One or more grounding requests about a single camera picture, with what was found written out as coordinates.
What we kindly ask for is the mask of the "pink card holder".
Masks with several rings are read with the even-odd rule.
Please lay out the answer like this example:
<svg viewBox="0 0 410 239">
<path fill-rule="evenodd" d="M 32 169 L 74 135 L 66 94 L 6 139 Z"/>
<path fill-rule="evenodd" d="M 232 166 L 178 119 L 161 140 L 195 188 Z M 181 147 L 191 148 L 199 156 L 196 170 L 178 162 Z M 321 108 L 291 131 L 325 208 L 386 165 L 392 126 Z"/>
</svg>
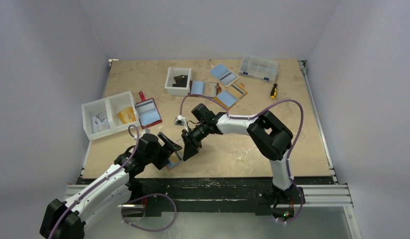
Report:
<svg viewBox="0 0 410 239">
<path fill-rule="evenodd" d="M 182 148 L 176 152 L 174 152 L 167 164 L 167 168 L 169 170 L 175 169 L 177 166 L 179 166 L 183 162 L 183 154 L 184 154 L 184 141 L 183 139 L 179 139 L 176 144 L 180 145 Z"/>
</svg>

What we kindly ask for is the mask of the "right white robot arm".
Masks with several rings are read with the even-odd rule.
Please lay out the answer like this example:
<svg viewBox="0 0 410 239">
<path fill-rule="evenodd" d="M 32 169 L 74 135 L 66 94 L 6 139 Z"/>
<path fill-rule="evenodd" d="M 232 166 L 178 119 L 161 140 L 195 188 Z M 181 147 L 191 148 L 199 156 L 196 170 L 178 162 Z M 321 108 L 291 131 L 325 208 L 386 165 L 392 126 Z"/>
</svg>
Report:
<svg viewBox="0 0 410 239">
<path fill-rule="evenodd" d="M 182 131 L 184 161 L 199 153 L 201 141 L 210 134 L 249 136 L 259 152 L 270 161 L 273 174 L 272 192 L 262 195 L 275 203 L 291 201 L 293 177 L 287 156 L 292 147 L 293 134 L 271 111 L 230 117 L 224 112 L 214 114 L 204 104 L 198 104 L 191 112 L 199 124 L 194 129 Z"/>
</svg>

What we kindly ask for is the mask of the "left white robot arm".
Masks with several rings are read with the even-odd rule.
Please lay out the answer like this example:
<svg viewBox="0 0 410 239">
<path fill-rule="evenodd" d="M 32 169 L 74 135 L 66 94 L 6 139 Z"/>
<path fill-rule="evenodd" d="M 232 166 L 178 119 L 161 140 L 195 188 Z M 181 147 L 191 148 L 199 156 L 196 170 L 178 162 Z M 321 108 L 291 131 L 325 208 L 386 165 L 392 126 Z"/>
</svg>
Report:
<svg viewBox="0 0 410 239">
<path fill-rule="evenodd" d="M 40 234 L 46 239 L 82 239 L 85 231 L 100 214 L 119 204 L 137 202 L 147 205 L 149 197 L 143 192 L 142 183 L 135 176 L 153 164 L 162 169 L 169 163 L 173 153 L 182 146 L 174 143 L 163 133 L 146 133 L 136 145 L 120 154 L 99 178 L 82 191 L 64 201 L 58 199 L 46 208 Z"/>
</svg>

